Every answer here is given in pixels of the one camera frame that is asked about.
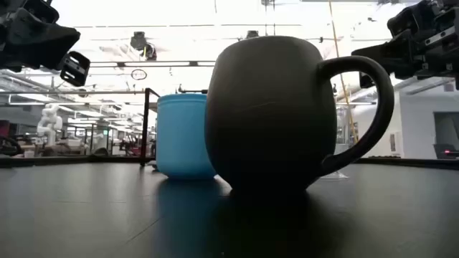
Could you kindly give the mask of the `black aluminium table frame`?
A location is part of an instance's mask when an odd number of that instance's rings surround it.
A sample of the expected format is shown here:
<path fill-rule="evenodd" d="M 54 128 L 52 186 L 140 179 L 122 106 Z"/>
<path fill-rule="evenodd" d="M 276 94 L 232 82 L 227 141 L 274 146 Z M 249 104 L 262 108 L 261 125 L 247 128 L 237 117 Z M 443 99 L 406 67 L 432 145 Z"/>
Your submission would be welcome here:
<path fill-rule="evenodd" d="M 137 163 L 151 165 L 153 160 L 139 157 L 115 156 L 58 156 L 43 158 L 11 158 L 0 157 L 0 168 L 54 166 L 79 163 Z M 434 168 L 459 171 L 459 160 L 422 160 L 403 158 L 360 158 L 354 164 L 372 164 L 384 166 L 407 166 L 416 168 Z"/>

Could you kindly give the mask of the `wooden shelf with black frame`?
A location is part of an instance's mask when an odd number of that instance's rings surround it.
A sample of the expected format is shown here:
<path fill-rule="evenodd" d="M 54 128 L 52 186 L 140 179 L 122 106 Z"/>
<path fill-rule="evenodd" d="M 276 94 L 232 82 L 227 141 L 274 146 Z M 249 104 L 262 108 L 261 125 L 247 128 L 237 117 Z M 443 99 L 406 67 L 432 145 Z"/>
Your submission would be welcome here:
<path fill-rule="evenodd" d="M 141 126 L 141 159 L 156 162 L 199 160 L 207 155 L 204 150 L 204 110 L 206 90 L 180 90 L 176 94 L 158 96 L 156 102 L 156 155 L 146 153 L 150 134 L 150 96 L 157 95 L 145 89 L 143 122 Z"/>

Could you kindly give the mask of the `black round mug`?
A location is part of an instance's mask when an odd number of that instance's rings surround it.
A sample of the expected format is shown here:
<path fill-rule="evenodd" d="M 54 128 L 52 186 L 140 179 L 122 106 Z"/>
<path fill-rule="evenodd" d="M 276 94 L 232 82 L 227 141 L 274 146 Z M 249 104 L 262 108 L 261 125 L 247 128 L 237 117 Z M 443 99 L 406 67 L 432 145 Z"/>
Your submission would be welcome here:
<path fill-rule="evenodd" d="M 332 77 L 363 72 L 377 108 L 363 136 L 337 153 Z M 394 89 L 368 57 L 324 59 L 310 42 L 266 36 L 231 44 L 218 56 L 207 93 L 205 143 L 217 174 L 237 193 L 298 193 L 368 153 L 385 134 Z"/>

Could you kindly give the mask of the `blue plastic cup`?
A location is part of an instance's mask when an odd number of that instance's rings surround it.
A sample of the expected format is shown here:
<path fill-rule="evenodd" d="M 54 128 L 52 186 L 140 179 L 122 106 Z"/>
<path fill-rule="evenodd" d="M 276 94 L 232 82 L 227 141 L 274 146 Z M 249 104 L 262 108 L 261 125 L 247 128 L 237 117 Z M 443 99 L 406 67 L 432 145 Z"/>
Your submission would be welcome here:
<path fill-rule="evenodd" d="M 160 97 L 156 119 L 156 165 L 176 180 L 207 180 L 216 173 L 204 139 L 207 96 L 174 94 Z"/>

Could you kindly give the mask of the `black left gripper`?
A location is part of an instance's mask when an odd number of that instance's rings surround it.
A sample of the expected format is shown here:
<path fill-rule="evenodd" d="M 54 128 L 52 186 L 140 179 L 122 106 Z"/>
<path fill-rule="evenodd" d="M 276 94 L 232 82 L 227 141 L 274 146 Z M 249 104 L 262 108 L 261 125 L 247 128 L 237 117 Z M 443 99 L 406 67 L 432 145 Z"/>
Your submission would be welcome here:
<path fill-rule="evenodd" d="M 60 77 L 76 87 L 84 86 L 90 60 L 79 52 L 68 53 L 80 33 L 57 22 L 39 20 L 26 9 L 19 9 L 23 2 L 0 0 L 0 70 L 41 66 L 57 70 L 62 62 Z"/>

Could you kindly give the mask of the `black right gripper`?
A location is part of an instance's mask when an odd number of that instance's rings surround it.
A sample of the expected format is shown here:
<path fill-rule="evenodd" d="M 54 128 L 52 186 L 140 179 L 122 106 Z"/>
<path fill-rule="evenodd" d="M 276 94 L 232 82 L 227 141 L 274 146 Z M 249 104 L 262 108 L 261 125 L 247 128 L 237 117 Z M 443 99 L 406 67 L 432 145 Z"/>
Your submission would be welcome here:
<path fill-rule="evenodd" d="M 397 79 L 416 76 L 450 77 L 459 90 L 459 0 L 422 0 L 418 3 L 422 24 L 418 43 L 406 29 L 383 44 L 356 49 L 352 56 L 362 56 L 379 63 Z M 367 74 L 359 73 L 361 89 L 374 86 Z"/>

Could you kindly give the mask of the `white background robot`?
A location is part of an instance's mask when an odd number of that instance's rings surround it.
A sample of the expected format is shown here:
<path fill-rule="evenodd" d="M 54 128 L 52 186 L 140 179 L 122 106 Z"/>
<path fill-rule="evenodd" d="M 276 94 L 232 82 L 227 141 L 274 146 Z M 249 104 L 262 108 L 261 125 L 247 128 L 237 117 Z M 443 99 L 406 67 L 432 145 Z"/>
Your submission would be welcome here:
<path fill-rule="evenodd" d="M 62 129 L 62 118 L 57 114 L 59 105 L 48 103 L 42 109 L 42 116 L 37 124 L 37 135 L 46 136 L 47 144 L 54 145 L 56 142 L 56 133 Z"/>

